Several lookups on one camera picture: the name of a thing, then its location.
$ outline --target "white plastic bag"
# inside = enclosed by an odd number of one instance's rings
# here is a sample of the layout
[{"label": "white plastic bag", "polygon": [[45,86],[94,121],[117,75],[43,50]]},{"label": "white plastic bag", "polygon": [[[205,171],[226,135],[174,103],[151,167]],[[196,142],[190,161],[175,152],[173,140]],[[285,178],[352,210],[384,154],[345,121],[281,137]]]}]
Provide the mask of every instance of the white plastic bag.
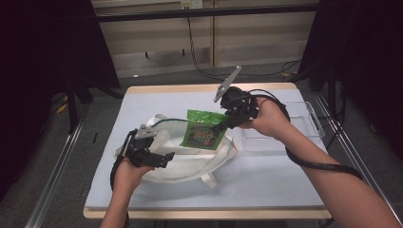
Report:
[{"label": "white plastic bag", "polygon": [[[147,125],[152,125],[153,130],[157,132],[149,148],[152,153],[165,155],[175,152],[174,159],[166,168],[156,168],[143,176],[147,181],[175,183],[201,178],[205,184],[214,187],[217,180],[212,172],[237,153],[232,139],[227,136],[222,138],[219,147],[214,151],[181,146],[187,128],[186,120],[168,119],[158,114],[151,118]],[[115,157],[121,148],[115,151]]]}]

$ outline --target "silver bar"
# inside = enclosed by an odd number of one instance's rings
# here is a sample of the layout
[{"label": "silver bar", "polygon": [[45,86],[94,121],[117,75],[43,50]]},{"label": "silver bar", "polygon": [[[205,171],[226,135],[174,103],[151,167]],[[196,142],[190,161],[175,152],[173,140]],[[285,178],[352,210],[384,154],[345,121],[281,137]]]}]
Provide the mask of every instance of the silver bar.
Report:
[{"label": "silver bar", "polygon": [[222,82],[221,85],[219,85],[219,87],[217,89],[216,97],[213,99],[214,103],[216,103],[222,97],[222,95],[224,95],[226,90],[228,90],[228,88],[234,82],[235,78],[240,73],[241,69],[242,69],[241,66],[237,66],[237,68],[234,70],[234,72],[232,72],[232,74],[228,78],[226,78],[225,81]]},{"label": "silver bar", "polygon": [[53,168],[53,171],[48,179],[48,183],[42,192],[41,198],[36,202],[36,205],[29,216],[29,220],[25,226],[26,228],[41,227],[50,203],[53,199],[56,187],[59,184],[60,178],[62,178],[70,153],[73,150],[75,143],[77,142],[78,136],[80,135],[80,131],[83,127],[83,121],[86,118],[88,110],[89,104],[86,104],[84,106],[82,114],[83,116],[80,122],[78,122],[74,131],[70,135],[68,135],[65,146],[63,147],[59,160],[56,162],[56,165]]},{"label": "silver bar", "polygon": [[[330,116],[331,113],[328,109],[329,106],[328,106],[325,98],[320,94],[316,94],[315,98],[317,99],[317,103],[319,104],[320,109],[323,112],[323,114],[325,116]],[[392,213],[396,217],[397,221],[400,223],[401,226],[403,226],[401,220],[399,219],[396,212],[394,211],[393,206],[392,206],[391,202],[389,201],[388,197],[385,195],[385,193],[382,191],[382,189],[379,187],[379,185],[375,181],[373,175],[371,174],[370,170],[365,165],[365,162],[359,156],[357,150],[353,146],[353,143],[347,136],[346,132],[343,130],[341,124],[338,121],[334,120],[333,118],[328,118],[328,122],[335,133],[337,132],[337,129],[339,129],[338,133],[337,133],[338,141],[340,142],[341,146],[343,147],[344,151],[346,152],[346,154],[349,157],[350,161],[352,162],[353,166],[357,170],[359,170],[363,179],[375,190],[375,192],[377,192],[380,195],[380,197],[385,200],[385,202],[388,204],[389,208],[392,210]]]}]

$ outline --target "table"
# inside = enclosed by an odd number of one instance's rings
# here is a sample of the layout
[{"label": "table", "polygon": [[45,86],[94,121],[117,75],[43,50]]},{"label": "table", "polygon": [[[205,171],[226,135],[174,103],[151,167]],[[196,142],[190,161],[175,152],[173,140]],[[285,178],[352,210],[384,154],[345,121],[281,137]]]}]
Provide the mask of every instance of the table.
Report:
[{"label": "table", "polygon": [[[261,89],[266,89],[271,92],[273,92],[275,95],[280,95],[281,93],[287,92],[291,94],[291,92],[299,94],[299,91],[297,90],[296,86],[294,84],[241,84],[241,85],[234,85],[237,86],[241,89],[244,90],[250,90],[253,88],[261,88]],[[112,133],[109,137],[108,144],[106,145],[106,151],[103,155],[103,158],[101,159],[100,165],[97,169],[97,173],[95,174],[100,175],[103,172],[110,172],[109,167],[108,168],[101,168],[102,165],[106,164],[106,166],[111,165],[113,163],[113,158],[112,155],[109,154],[111,148],[117,148],[119,146],[119,142],[114,143],[113,140],[111,139],[117,139],[120,137],[117,137],[119,134],[126,134],[127,131],[122,131],[122,121],[125,119],[124,115],[124,110],[125,106],[128,105],[128,97],[134,95],[141,95],[141,94],[146,94],[146,97],[149,97],[150,99],[152,96],[150,94],[159,94],[159,93],[165,93],[167,94],[166,96],[175,96],[175,94],[179,93],[198,93],[198,94],[203,94],[205,92],[207,93],[212,93],[213,96],[211,98],[208,98],[210,101],[212,101],[215,91],[217,89],[217,85],[151,85],[151,86],[133,86],[131,87],[126,95],[125,99],[123,101],[122,107],[120,114],[118,116],[118,120],[115,123]],[[300,102],[302,101],[302,98],[297,98],[297,101]],[[275,160],[279,160],[282,163],[290,162],[288,161],[288,158],[286,158],[285,154],[283,156],[276,156],[276,158],[273,158]],[[228,168],[225,165],[218,170],[215,171],[215,175],[217,173],[217,177],[222,178],[225,175],[228,175]],[[287,164],[287,170],[283,170],[284,173],[287,173],[287,175],[291,175],[291,178],[296,178],[301,181],[301,185],[303,185],[304,188],[301,190],[302,195],[307,194],[310,196],[312,199],[310,201],[308,200],[300,200],[296,199],[294,200],[297,202],[297,205],[292,205],[290,203],[293,202],[293,200],[290,200],[287,202],[288,199],[279,199],[277,202],[274,204],[270,205],[271,203],[267,201],[267,206],[262,206],[258,205],[258,200],[259,199],[239,199],[239,203],[233,202],[233,200],[236,200],[235,198],[228,197],[228,195],[220,195],[220,191],[227,191],[228,193],[228,188],[225,188],[226,184],[234,184],[235,181],[225,181],[225,180],[219,180],[219,185],[215,189],[206,189],[205,187],[203,190],[200,190],[200,188],[203,188],[202,182],[200,180],[192,180],[189,182],[185,183],[176,183],[176,184],[161,184],[161,183],[151,183],[151,182],[144,182],[142,183],[141,186],[139,186],[138,189],[136,189],[136,192],[134,194],[134,197],[132,198],[132,201],[130,202],[129,205],[129,215],[132,219],[328,219],[330,218],[330,214],[328,211],[325,209],[323,206],[323,203],[321,202],[320,198],[317,197],[317,193],[315,192],[315,189],[312,187],[310,188],[310,182],[308,179],[304,179],[304,174],[300,170],[297,165],[294,164]],[[107,206],[108,201],[110,199],[110,190],[108,186],[105,186],[105,188],[100,188],[99,186],[95,187],[93,182],[91,192],[88,195],[86,207],[84,209],[84,215],[86,218],[89,219],[101,219],[106,212],[105,208],[102,208],[101,206],[97,206],[97,202],[95,202],[95,206],[90,205],[91,203],[91,194],[96,196],[96,199],[105,199],[104,204]],[[155,189],[155,188],[165,188],[166,191],[173,191],[175,189],[175,186],[180,185],[180,187],[188,187],[196,189],[199,188],[199,193],[202,193],[203,191],[206,192],[207,197],[204,198],[203,196],[186,196],[184,199],[164,199],[163,197],[159,196],[160,201],[157,200],[138,200],[136,199],[137,194],[143,195],[144,192],[149,192],[151,191],[150,189]],[[249,194],[247,190],[240,190],[241,185],[236,185],[237,190],[235,190],[232,194]],[[100,197],[98,194],[99,189],[104,189],[105,195],[103,197]],[[166,195],[168,196],[174,196],[171,195],[168,192],[165,192]],[[208,198],[211,198],[211,196],[214,196],[214,194],[218,194],[222,200],[222,204],[217,204],[217,206],[211,206],[212,204],[215,204],[215,202],[208,202]]]}]

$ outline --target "black curtain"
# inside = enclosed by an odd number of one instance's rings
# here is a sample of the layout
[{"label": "black curtain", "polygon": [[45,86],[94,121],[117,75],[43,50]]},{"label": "black curtain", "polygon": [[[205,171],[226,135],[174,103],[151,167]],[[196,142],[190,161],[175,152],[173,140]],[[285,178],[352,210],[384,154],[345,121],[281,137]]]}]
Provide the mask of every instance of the black curtain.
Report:
[{"label": "black curtain", "polygon": [[314,67],[305,77],[312,90],[333,73],[403,159],[403,2],[339,2],[345,7],[317,12],[299,70]]},{"label": "black curtain", "polygon": [[68,79],[119,82],[99,24],[72,19],[95,15],[89,0],[8,1],[0,14],[2,199],[35,151],[51,97]]}]

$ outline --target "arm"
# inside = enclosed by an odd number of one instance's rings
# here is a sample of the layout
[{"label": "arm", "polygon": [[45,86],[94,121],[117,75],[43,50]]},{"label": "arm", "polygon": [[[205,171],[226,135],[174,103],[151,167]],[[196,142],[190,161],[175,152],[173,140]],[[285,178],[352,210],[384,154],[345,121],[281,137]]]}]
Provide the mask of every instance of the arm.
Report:
[{"label": "arm", "polygon": [[125,227],[125,216],[130,197],[134,189],[140,184],[142,176],[152,170],[152,167],[138,168],[124,159],[118,167],[112,199],[106,210],[101,227]]},{"label": "arm", "polygon": [[[260,99],[258,105],[258,117],[242,127],[274,137],[302,160],[338,164],[293,127],[276,104]],[[388,205],[362,180],[345,173],[302,169],[342,227],[401,227]]]}]

